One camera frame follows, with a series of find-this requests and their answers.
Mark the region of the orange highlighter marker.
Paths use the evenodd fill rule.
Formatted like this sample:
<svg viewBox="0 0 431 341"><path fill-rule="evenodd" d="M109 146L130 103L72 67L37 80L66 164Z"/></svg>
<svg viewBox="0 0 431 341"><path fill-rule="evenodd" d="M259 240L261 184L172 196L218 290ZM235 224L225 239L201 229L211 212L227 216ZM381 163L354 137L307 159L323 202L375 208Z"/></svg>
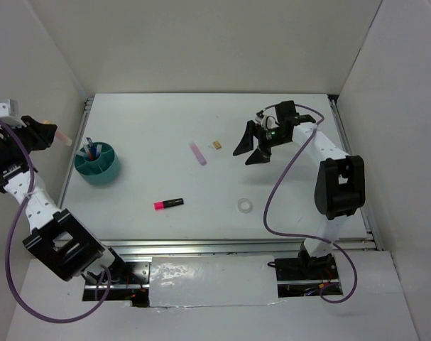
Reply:
<svg viewBox="0 0 431 341"><path fill-rule="evenodd" d="M57 138L60 142L62 142L66 146L72 145L72 139L66 134L64 134L63 132L61 132L60 130L57 130L55 132L55 138Z"/></svg>

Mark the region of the lilac highlighter marker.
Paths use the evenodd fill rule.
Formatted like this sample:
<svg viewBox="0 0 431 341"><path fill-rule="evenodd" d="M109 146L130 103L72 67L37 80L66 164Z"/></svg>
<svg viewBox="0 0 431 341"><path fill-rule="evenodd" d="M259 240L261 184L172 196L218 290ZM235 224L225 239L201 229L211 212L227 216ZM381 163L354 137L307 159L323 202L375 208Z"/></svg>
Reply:
<svg viewBox="0 0 431 341"><path fill-rule="evenodd" d="M199 150L199 148L197 147L196 143L190 142L189 143L189 147L190 147L191 151L193 152L193 154L195 155L195 158L197 159L198 163L201 166L205 166L207 164L207 160L202 155L202 152Z"/></svg>

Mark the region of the red gel pen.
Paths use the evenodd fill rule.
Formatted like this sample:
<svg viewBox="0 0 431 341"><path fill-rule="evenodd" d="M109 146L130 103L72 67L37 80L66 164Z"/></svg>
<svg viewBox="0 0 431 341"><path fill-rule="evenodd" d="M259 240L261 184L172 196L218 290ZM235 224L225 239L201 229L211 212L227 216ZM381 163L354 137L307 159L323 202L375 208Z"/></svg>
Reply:
<svg viewBox="0 0 431 341"><path fill-rule="evenodd" d="M91 154L92 160L95 160L97 158L97 150L94 144L93 144L92 152L90 151L90 154Z"/></svg>

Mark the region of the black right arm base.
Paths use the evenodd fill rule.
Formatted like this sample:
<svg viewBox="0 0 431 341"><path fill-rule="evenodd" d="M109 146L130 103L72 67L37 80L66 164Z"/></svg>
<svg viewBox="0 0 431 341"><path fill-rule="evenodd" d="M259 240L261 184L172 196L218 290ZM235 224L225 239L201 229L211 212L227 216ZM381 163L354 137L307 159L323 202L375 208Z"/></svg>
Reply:
<svg viewBox="0 0 431 341"><path fill-rule="evenodd" d="M307 268L298 258L277 258L267 263L275 270L278 283L316 283L339 278L334 259L328 265Z"/></svg>

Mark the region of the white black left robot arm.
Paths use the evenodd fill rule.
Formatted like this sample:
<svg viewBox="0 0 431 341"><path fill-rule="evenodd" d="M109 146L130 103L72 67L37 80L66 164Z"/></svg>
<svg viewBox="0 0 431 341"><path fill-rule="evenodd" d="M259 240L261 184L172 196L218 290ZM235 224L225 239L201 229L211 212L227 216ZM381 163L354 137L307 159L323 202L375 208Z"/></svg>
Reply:
<svg viewBox="0 0 431 341"><path fill-rule="evenodd" d="M26 206L30 234L24 247L64 281L82 275L92 282L104 277L121 283L131 267L104 246L68 210L58 208L33 167L29 154L54 141L57 126L17 115L0 103L0 192Z"/></svg>

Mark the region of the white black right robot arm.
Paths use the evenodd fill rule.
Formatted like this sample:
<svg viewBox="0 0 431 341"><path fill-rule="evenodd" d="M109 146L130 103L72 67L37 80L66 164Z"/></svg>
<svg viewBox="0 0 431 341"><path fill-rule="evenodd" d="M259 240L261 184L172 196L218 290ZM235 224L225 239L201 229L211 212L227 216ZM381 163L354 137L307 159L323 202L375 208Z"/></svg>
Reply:
<svg viewBox="0 0 431 341"><path fill-rule="evenodd" d="M251 166L270 162L274 147L291 142L299 146L266 201L264 223L268 221L275 193L300 155L306 153L318 167L313 198L322 221L315 235L300 234L303 243L298 261L300 275L314 278L332 253L348 217L364 206L364 160L338 148L320 130L324 116L317 110L308 107L306 114L299 114L300 105L293 100L272 104L270 108L275 112L273 117L261 110L253 120L247 121L233 154L247 153L249 157L245 164Z"/></svg>

